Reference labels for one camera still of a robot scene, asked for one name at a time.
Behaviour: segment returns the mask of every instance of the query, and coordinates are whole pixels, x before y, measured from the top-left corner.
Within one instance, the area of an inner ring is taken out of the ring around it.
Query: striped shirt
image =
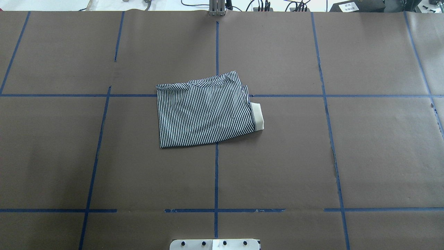
[[[235,71],[156,85],[160,147],[215,143],[263,129],[260,105]]]

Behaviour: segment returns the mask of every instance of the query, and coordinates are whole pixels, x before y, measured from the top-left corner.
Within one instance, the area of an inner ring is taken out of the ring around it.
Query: blue tape
[[[438,122],[438,126],[440,128],[441,137],[444,139],[444,130],[443,130],[443,126],[441,123],[441,119],[440,119],[440,116],[438,115],[438,111],[436,110],[436,105],[435,105],[435,102],[432,98],[432,93],[430,92],[428,81],[427,81],[427,78],[425,77],[424,69],[422,67],[421,60],[419,59],[418,52],[416,50],[415,42],[413,41],[412,31],[410,30],[410,24],[408,23],[407,12],[405,12],[405,11],[404,11],[404,19],[405,19],[405,24],[407,25],[408,36],[410,38],[410,42],[412,43],[413,52],[415,53],[416,60],[418,61],[418,65],[421,70],[422,78],[424,79],[425,88],[427,89],[427,93],[430,97],[430,102],[432,103],[433,108],[434,108],[433,112],[435,114],[436,121]]]
[[[299,95],[250,95],[250,97],[324,97],[323,95],[305,95],[305,94],[299,94]]]
[[[216,75],[219,75],[219,22],[216,21]],[[216,142],[216,161],[214,169],[214,238],[219,237],[218,209],[219,209],[219,143]]]
[[[285,208],[219,208],[218,213],[282,213]],[[191,209],[165,209],[165,213],[214,213],[214,209],[201,209],[201,208],[191,208]]]
[[[218,209],[219,209],[219,143],[216,142],[216,161],[214,163],[214,238],[218,238]]]
[[[317,43],[316,26],[314,23],[313,12],[311,12],[310,14],[311,14],[312,27],[313,27],[314,45],[316,47],[317,65],[319,68],[319,77],[321,78],[321,83],[322,83],[322,95],[323,95],[323,99],[324,99],[325,115],[327,117],[327,126],[329,128],[330,145],[331,145],[331,148],[333,151],[334,168],[336,171],[337,193],[339,196],[339,205],[341,206],[342,227],[344,229],[345,246],[346,246],[347,250],[350,250],[349,233],[347,230],[347,221],[345,219],[344,201],[342,199],[342,190],[341,190],[341,181],[339,179],[339,170],[337,167],[336,150],[334,148],[333,132],[332,132],[332,128],[331,128],[330,114],[329,114],[329,108],[328,108],[327,97],[326,97],[326,92],[325,92],[324,74],[322,73],[322,68],[321,68],[321,57],[319,55],[319,47],[318,47],[318,43]]]
[[[429,98],[428,95],[325,95],[330,97],[371,97],[371,98]]]
[[[89,209],[89,213],[117,213],[117,209]]]
[[[285,208],[252,208],[252,209],[228,209],[220,208],[220,213],[282,213]]]
[[[0,97],[107,97],[107,94],[0,94]],[[157,97],[157,94],[111,94],[110,97]],[[249,97],[324,97],[324,95],[312,94],[257,94]],[[327,98],[443,98],[444,95],[325,95]]]
[[[216,75],[219,75],[219,22],[216,21]]]
[[[117,52],[119,51],[120,36],[122,35],[122,26],[123,26],[123,18],[124,17],[125,17],[125,12],[122,11],[122,17],[120,18],[119,34],[117,36],[117,43],[115,44],[114,62],[117,62]]]
[[[83,240],[85,238],[85,231],[86,231],[86,226],[87,226],[87,221],[88,221],[89,207],[91,205],[91,197],[92,197],[92,190],[94,187],[95,173],[97,171],[97,163],[99,162],[99,152],[100,152],[100,146],[102,144],[103,127],[105,126],[105,119],[107,118],[110,93],[111,93],[111,86],[108,88],[107,100],[105,101],[105,108],[103,109],[102,124],[100,126],[99,141],[97,143],[97,150],[95,152],[95,158],[94,158],[94,166],[92,168],[91,183],[89,185],[89,192],[88,192],[88,200],[86,203],[85,217],[83,218],[83,226],[82,226],[82,234],[80,236],[79,250],[81,250],[83,248]]]
[[[164,210],[165,213],[213,213],[214,209],[209,208],[209,209],[165,209]]]
[[[110,97],[157,97],[157,94],[112,94]]]
[[[23,24],[22,31],[20,32],[20,35],[19,35],[19,39],[17,40],[16,47],[14,48],[14,52],[12,53],[11,60],[9,61],[8,68],[6,69],[6,73],[4,75],[3,82],[2,82],[1,87],[0,87],[0,94],[3,93],[3,89],[4,89],[4,86],[6,84],[6,80],[8,79],[9,71],[11,70],[12,63],[14,62],[14,58],[16,57],[17,50],[19,48],[20,42],[22,41],[23,33],[25,32],[26,25],[28,24],[28,20],[29,20],[30,14],[31,14],[31,12],[28,11],[28,14],[26,15],[25,23]]]
[[[85,213],[86,209],[0,209],[0,213]],[[117,213],[117,209],[93,209],[90,213]]]
[[[444,207],[383,207],[383,208],[345,208],[346,212],[396,212],[396,211],[444,211]],[[325,208],[324,212],[340,212],[340,208]]]
[[[106,94],[1,94],[2,97],[106,97]]]

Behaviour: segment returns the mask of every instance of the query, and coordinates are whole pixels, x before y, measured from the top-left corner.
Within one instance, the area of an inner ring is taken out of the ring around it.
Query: black and white striped fabric
[[[235,71],[156,89],[161,148],[215,143],[263,129],[260,105],[250,103]]]

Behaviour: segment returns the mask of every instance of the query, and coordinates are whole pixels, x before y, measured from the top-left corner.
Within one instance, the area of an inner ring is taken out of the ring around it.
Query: cable
[[[250,5],[254,2],[255,0],[251,0],[251,2],[248,4],[247,9],[245,11],[248,11],[248,8],[250,7]]]
[[[412,0],[412,5],[410,6],[410,12],[413,12],[412,10],[413,10],[413,3],[415,2],[415,0]]]
[[[236,8],[236,9],[238,9],[238,10],[240,10],[240,11],[242,11],[241,9],[239,9],[238,7],[236,7],[236,6],[232,6],[233,8]]]
[[[290,7],[290,4],[292,4],[292,3],[295,3],[295,4],[296,4],[296,7],[297,7],[298,2],[291,1],[291,2],[287,5],[287,7],[285,8],[285,12],[287,12],[288,7]]]
[[[298,11],[298,12],[301,11],[301,8],[302,8],[303,4],[304,4],[304,1],[301,0],[301,3],[300,3],[299,6],[297,7],[297,11]]]
[[[209,6],[209,4],[184,4],[182,0],[180,2],[185,6]]]

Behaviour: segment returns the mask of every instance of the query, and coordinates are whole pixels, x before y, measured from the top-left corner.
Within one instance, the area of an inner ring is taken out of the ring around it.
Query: label
[[[342,12],[353,12],[359,10],[355,2],[340,4],[339,8],[341,8]]]

